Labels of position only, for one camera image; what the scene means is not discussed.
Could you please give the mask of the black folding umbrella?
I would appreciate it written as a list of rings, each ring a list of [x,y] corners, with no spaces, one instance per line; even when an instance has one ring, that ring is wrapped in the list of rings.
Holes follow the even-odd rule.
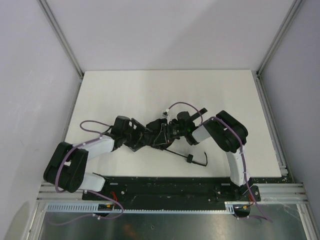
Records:
[[[193,155],[183,155],[172,150],[169,150],[169,147],[174,143],[166,143],[165,140],[165,124],[174,123],[179,125],[179,135],[181,139],[182,137],[185,138],[186,142],[191,145],[195,146],[198,142],[192,136],[192,133],[197,130],[198,126],[194,123],[194,120],[197,118],[202,118],[203,114],[205,114],[208,110],[206,108],[202,108],[201,110],[197,111],[195,114],[190,115],[188,111],[181,111],[177,114],[176,118],[172,120],[168,120],[166,118],[158,118],[146,125],[146,132],[144,133],[145,138],[145,146],[149,146],[151,148],[167,151],[169,153],[181,156],[186,159],[187,163],[196,164],[202,167],[206,167],[208,165],[208,161],[206,160],[205,163],[200,163],[193,160]]]

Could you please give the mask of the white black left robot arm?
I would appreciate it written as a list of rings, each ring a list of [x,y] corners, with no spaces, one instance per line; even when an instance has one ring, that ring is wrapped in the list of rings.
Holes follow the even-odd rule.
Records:
[[[44,181],[53,184],[58,193],[77,190],[100,192],[106,179],[86,171],[88,161],[112,153],[122,145],[134,152],[144,146],[142,139],[148,129],[133,118],[118,116],[109,125],[96,120],[80,123],[83,131],[97,134],[96,138],[82,143],[60,142],[43,174]]]

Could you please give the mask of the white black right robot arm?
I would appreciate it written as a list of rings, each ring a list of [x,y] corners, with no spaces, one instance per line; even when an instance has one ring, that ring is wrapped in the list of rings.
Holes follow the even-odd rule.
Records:
[[[165,145],[163,149],[167,150],[174,140],[178,140],[180,137],[184,137],[191,146],[198,145],[209,138],[213,139],[220,149],[226,153],[232,187],[237,189],[238,193],[242,193],[243,189],[248,188],[250,180],[244,160],[248,130],[224,110],[205,121],[202,120],[196,126],[194,120],[202,119],[206,112],[205,108],[193,115],[190,115],[188,111],[179,112],[177,117],[165,126]]]

